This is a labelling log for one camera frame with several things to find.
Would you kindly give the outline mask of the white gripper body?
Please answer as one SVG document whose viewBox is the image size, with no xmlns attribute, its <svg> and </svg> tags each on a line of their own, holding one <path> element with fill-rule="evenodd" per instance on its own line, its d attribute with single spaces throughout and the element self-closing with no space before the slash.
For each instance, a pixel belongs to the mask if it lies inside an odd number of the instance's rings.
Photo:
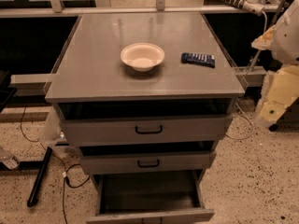
<svg viewBox="0 0 299 224">
<path fill-rule="evenodd" d="M 299 66 L 283 64 L 276 72 L 268 71 L 261 96 L 254 122 L 257 126 L 269 128 L 299 98 Z"/>
</svg>

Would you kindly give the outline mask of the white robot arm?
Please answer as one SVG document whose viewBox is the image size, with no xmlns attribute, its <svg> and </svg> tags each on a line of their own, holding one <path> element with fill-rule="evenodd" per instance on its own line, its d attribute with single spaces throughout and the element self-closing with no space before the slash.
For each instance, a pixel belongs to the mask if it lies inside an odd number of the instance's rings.
<svg viewBox="0 0 299 224">
<path fill-rule="evenodd" d="M 251 46 L 270 50 L 282 66 L 272 75 L 256 110 L 255 123 L 269 128 L 276 124 L 287 109 L 299 98 L 299 0 L 280 16 L 275 25 L 256 38 Z"/>
</svg>

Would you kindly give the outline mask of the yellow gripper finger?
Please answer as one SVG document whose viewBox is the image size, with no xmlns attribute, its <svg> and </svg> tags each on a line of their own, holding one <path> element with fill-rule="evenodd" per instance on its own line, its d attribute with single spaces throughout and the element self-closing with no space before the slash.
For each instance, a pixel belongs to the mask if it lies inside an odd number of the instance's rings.
<svg viewBox="0 0 299 224">
<path fill-rule="evenodd" d="M 255 38 L 251 46 L 258 50 L 272 50 L 275 26 L 271 26 L 262 35 Z"/>
</svg>

